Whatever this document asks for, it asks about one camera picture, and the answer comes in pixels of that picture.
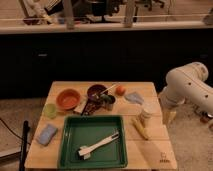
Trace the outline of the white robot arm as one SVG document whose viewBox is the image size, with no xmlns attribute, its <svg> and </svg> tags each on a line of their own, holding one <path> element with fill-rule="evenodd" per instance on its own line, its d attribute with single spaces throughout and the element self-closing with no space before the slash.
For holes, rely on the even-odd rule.
<svg viewBox="0 0 213 171">
<path fill-rule="evenodd" d="M 167 85 L 158 96 L 165 125 L 174 119 L 175 108 L 186 99 L 213 115 L 213 87 L 205 83 L 208 75 L 207 67 L 201 62 L 174 68 L 166 74 Z"/>
</svg>

